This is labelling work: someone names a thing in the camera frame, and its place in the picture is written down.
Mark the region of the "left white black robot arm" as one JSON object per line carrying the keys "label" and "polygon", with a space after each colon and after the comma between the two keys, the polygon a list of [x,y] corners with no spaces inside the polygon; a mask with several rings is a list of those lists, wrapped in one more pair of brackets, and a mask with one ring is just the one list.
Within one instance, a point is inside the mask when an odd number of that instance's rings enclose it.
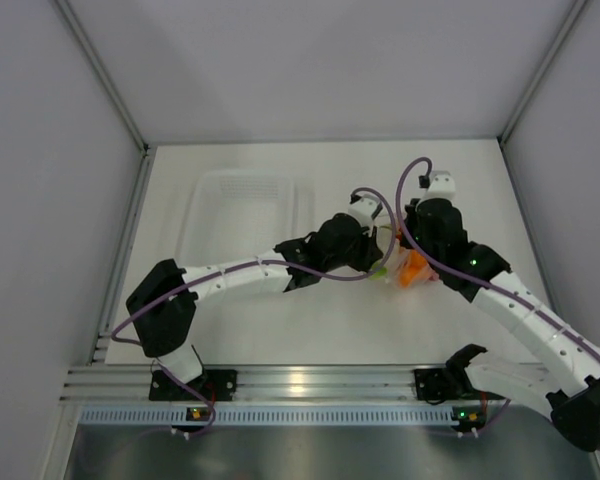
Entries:
{"label": "left white black robot arm", "polygon": [[338,213],[315,232],[284,241],[243,262],[184,268],[173,259],[156,264],[125,302],[144,355],[171,374],[184,399],[206,386],[204,364],[189,333],[197,310],[259,294],[287,293],[336,280],[342,267],[368,274],[383,257],[376,214]]}

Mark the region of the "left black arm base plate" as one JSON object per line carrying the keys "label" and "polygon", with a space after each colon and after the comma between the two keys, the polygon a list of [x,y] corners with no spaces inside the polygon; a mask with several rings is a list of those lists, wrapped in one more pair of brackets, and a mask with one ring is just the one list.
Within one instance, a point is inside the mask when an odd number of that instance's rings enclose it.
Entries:
{"label": "left black arm base plate", "polygon": [[[229,402],[237,389],[238,372],[233,369],[206,369],[199,379],[188,383],[207,400]],[[148,398],[150,401],[177,402],[194,400],[195,397],[178,386],[162,370],[152,372]]]}

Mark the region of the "clear zip top bag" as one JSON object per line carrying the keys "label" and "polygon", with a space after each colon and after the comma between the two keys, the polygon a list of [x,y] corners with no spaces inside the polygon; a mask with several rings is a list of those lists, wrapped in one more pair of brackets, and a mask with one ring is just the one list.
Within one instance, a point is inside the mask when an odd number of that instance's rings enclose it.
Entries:
{"label": "clear zip top bag", "polygon": [[402,234],[393,234],[391,224],[385,223],[377,227],[376,243],[382,252],[381,258],[392,247],[391,255],[382,267],[376,262],[372,269],[373,280],[382,280],[386,284],[400,289],[413,288],[439,280],[438,274],[431,268],[425,258],[417,251],[400,245]]}

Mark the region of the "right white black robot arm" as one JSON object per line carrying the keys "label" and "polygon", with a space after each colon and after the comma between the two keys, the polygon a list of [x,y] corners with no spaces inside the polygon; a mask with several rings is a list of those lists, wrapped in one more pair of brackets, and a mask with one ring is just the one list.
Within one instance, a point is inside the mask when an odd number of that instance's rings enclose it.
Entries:
{"label": "right white black robot arm", "polygon": [[446,198],[405,207],[403,242],[443,285],[503,326],[536,359],[536,371],[471,345],[448,360],[446,382],[460,397],[495,393],[547,418],[577,448],[600,450],[600,347],[537,298],[492,248],[469,239]]}

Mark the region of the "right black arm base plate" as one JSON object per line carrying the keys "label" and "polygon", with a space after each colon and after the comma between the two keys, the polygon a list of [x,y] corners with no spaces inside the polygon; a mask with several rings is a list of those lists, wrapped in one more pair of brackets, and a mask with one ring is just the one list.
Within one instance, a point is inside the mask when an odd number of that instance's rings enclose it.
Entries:
{"label": "right black arm base plate", "polygon": [[430,405],[460,397],[459,383],[446,368],[416,369],[414,380],[417,399]]}

